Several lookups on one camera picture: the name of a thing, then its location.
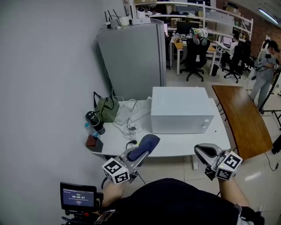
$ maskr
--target white table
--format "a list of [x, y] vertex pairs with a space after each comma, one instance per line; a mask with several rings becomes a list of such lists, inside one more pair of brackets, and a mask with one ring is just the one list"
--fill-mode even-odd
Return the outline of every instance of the white table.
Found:
[[[197, 157], [194, 153], [194, 146], [200, 143], [213, 143], [222, 149], [230, 149], [228, 136], [217, 109], [215, 101], [210, 98], [211, 106], [214, 110], [214, 118], [204, 134], [156, 134], [161, 138], [159, 144], [149, 157], [173, 157], [173, 156], [193, 156], [193, 168], [198, 168]], [[137, 107], [149, 104], [149, 100], [137, 101]], [[133, 107], [134, 102], [129, 102], [127, 106]], [[142, 131], [137, 133], [137, 142], [147, 135], [151, 134], [151, 115], [150, 113], [138, 120], [142, 126]], [[104, 143], [102, 152], [92, 152], [99, 155], [120, 156], [124, 151], [126, 144], [130, 141], [125, 139], [123, 133], [112, 123], [105, 123], [105, 133], [100, 136]]]
[[[173, 41], [173, 39], [171, 39], [171, 41], [170, 41], [170, 67], [172, 67], [172, 60], [174, 57], [173, 44], [174, 44], [174, 41]], [[181, 51], [183, 51], [183, 49], [177, 48], [177, 75], [180, 74], [180, 52]], [[213, 55], [211, 69], [210, 69], [210, 73], [209, 73], [209, 76], [211, 76], [213, 68], [214, 68], [215, 60], [216, 60], [216, 51], [207, 51], [207, 53], [212, 53], [212, 55]]]
[[220, 60], [221, 60], [221, 57], [223, 55], [223, 51], [229, 51], [230, 48], [226, 47], [222, 42], [215, 41], [215, 43], [217, 44], [216, 51], [219, 52]]

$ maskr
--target striped shirt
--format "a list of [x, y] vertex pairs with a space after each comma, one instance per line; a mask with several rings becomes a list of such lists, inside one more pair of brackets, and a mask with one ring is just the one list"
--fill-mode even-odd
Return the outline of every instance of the striped shirt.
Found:
[[255, 69], [258, 75], [260, 75], [266, 81], [271, 82], [274, 76], [274, 68], [267, 68], [265, 65], [267, 63], [276, 64], [275, 56], [271, 55], [271, 58], [266, 58], [266, 51], [260, 53], [259, 59], [255, 62]]

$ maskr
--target green bag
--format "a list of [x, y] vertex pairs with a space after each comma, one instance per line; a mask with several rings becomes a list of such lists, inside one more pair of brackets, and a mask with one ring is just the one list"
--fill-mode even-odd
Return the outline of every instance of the green bag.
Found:
[[94, 107], [95, 111], [99, 110], [96, 115], [101, 120], [101, 122], [112, 123], [118, 112], [119, 103], [117, 99], [112, 95], [107, 98], [102, 98], [100, 95], [94, 92]]

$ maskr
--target monitor screen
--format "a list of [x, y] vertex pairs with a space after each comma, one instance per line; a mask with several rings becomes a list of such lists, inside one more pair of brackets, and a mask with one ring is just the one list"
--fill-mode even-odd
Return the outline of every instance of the monitor screen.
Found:
[[63, 188], [63, 204], [71, 206], [94, 207], [94, 192]]
[[223, 44], [231, 45], [232, 38], [230, 37], [223, 37]]
[[199, 28], [198, 23], [177, 22], [177, 33], [189, 35], [191, 28]]

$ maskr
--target table leg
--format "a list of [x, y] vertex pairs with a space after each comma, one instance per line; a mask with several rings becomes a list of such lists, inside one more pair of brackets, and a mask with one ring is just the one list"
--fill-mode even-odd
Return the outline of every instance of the table leg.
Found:
[[220, 60], [221, 60], [222, 55], [223, 55], [223, 48], [220, 49]]
[[211, 70], [210, 70], [209, 76], [212, 75], [212, 71], [213, 71], [213, 68], [214, 68], [215, 60], [216, 60], [216, 51], [213, 53], [213, 59], [212, 59]]
[[170, 42], [170, 67], [172, 67], [172, 48], [173, 48], [173, 43]]
[[177, 75], [180, 74], [180, 50], [177, 49]]
[[193, 170], [198, 169], [198, 157], [197, 155], [192, 155]]

